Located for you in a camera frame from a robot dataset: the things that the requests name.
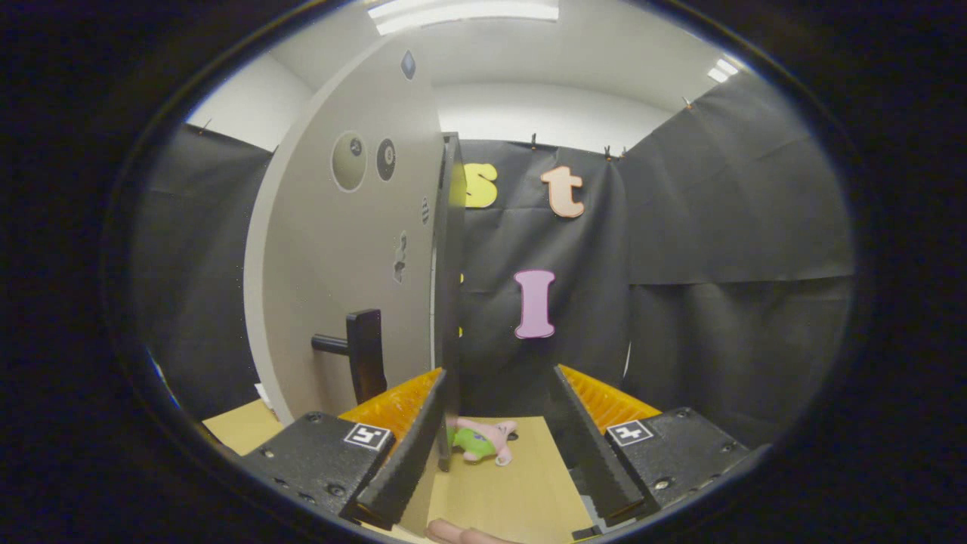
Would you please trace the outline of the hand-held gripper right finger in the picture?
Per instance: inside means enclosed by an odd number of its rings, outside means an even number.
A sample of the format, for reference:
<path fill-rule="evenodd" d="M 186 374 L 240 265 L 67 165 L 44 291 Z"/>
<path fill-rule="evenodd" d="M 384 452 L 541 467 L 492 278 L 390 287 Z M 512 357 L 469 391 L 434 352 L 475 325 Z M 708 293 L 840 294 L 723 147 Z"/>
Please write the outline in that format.
<path fill-rule="evenodd" d="M 655 410 L 563 365 L 553 369 L 553 407 L 565 458 L 608 527 L 685 506 L 757 462 L 691 407 Z"/>

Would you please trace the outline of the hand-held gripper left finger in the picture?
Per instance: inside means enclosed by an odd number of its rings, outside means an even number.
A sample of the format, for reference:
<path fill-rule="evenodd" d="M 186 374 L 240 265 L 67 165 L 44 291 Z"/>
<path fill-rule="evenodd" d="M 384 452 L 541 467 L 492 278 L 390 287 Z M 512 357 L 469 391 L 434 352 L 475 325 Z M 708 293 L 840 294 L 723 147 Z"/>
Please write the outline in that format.
<path fill-rule="evenodd" d="M 281 496 L 328 518 L 390 530 L 431 461 L 449 375 L 437 368 L 345 413 L 308 411 L 242 457 Z"/>

